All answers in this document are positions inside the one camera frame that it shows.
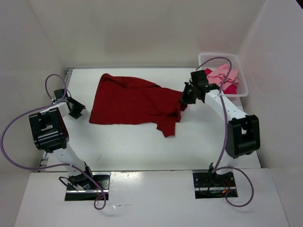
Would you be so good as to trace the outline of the dark red t shirt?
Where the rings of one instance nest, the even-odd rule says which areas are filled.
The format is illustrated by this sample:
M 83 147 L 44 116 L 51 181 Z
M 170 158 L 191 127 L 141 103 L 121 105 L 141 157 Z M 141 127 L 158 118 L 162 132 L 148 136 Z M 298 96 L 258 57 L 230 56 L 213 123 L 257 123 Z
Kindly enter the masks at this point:
M 165 138 L 175 136 L 176 123 L 187 108 L 182 92 L 135 78 L 101 76 L 89 123 L 99 125 L 154 123 Z

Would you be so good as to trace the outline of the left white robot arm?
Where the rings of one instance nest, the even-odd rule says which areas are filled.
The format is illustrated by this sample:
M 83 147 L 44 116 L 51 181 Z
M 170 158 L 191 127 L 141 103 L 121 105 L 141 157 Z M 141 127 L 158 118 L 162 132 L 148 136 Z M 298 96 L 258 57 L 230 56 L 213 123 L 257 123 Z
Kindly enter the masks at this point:
M 43 111 L 29 115 L 29 123 L 35 146 L 55 156 L 65 167 L 69 180 L 75 187 L 91 189 L 95 178 L 87 164 L 81 160 L 69 145 L 68 130 L 63 117 L 74 119 L 82 116 L 86 107 L 69 97 Z

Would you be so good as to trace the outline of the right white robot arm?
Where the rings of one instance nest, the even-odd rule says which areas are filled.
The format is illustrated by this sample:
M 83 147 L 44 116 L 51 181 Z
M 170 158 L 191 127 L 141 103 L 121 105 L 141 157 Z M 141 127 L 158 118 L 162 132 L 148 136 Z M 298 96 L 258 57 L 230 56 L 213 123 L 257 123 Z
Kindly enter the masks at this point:
M 209 183 L 218 186 L 239 157 L 250 155 L 260 148 L 259 119 L 239 109 L 216 84 L 195 86 L 186 82 L 180 102 L 195 104 L 196 100 L 211 107 L 224 122 L 223 147 L 217 161 L 210 164 L 208 170 Z

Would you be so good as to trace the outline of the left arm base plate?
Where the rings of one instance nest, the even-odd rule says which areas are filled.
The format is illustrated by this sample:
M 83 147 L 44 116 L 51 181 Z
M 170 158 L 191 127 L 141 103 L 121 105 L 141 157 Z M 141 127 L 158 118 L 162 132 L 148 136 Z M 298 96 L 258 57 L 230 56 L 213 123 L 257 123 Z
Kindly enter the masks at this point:
M 92 172 L 92 178 L 103 189 L 106 200 L 109 198 L 110 172 Z M 67 177 L 60 176 L 60 182 L 65 186 L 65 201 L 94 201 L 98 198 L 104 200 L 101 190 L 91 181 L 84 188 L 72 183 Z

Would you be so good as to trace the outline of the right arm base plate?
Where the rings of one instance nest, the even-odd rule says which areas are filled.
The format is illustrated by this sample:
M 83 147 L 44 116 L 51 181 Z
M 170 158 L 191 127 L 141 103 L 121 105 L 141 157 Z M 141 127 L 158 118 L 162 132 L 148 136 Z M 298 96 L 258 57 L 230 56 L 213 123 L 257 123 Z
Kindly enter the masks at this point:
M 238 197 L 232 172 L 212 176 L 209 170 L 192 171 L 196 199 L 216 199 Z

